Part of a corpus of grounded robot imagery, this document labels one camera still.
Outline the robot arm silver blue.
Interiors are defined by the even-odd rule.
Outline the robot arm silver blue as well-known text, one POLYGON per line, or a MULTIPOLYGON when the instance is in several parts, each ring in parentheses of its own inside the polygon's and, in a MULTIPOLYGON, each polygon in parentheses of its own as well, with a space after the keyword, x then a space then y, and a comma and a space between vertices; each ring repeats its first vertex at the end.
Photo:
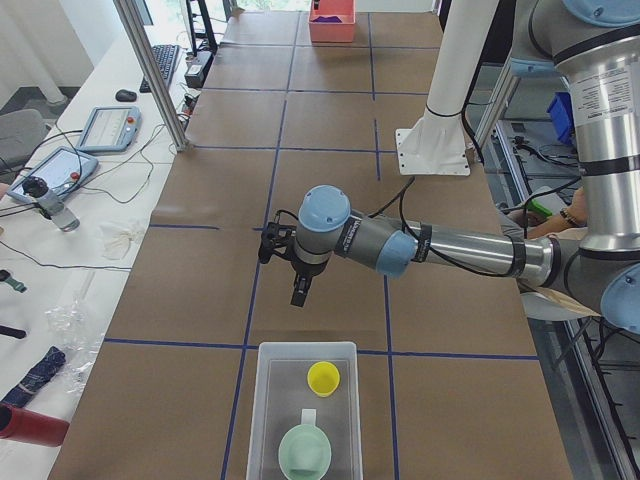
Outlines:
POLYGON ((587 231, 579 240, 518 239, 355 210, 340 189, 304 197, 293 225, 270 222, 258 258, 288 261, 302 306, 332 256, 389 277, 412 262, 515 277, 560 291, 611 324, 639 329, 639 5, 635 1, 521 1, 515 57, 551 62, 569 83, 587 231))

